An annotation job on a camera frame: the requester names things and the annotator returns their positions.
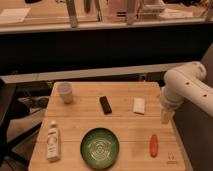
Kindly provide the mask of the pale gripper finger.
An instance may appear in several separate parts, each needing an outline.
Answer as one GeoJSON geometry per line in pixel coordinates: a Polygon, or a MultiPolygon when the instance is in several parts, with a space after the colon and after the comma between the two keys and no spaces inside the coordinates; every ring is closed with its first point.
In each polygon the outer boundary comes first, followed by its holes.
{"type": "Polygon", "coordinates": [[[161,110],[161,123],[168,124],[174,116],[174,111],[163,108],[161,110]]]}

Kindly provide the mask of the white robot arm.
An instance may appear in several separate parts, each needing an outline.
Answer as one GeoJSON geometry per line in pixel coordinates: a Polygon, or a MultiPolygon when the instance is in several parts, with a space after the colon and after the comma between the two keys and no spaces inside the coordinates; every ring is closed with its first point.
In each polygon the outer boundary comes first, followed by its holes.
{"type": "Polygon", "coordinates": [[[205,66],[192,61],[169,69],[164,74],[165,86],[160,90],[161,123],[168,124],[185,99],[213,117],[213,88],[204,84],[205,66]]]}

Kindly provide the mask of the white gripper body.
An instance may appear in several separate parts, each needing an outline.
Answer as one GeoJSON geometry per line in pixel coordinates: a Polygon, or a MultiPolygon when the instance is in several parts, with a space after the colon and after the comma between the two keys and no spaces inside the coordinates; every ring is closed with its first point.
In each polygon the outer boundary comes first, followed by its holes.
{"type": "Polygon", "coordinates": [[[183,97],[172,91],[168,87],[163,87],[160,91],[160,102],[164,108],[176,110],[183,103],[183,97]]]}

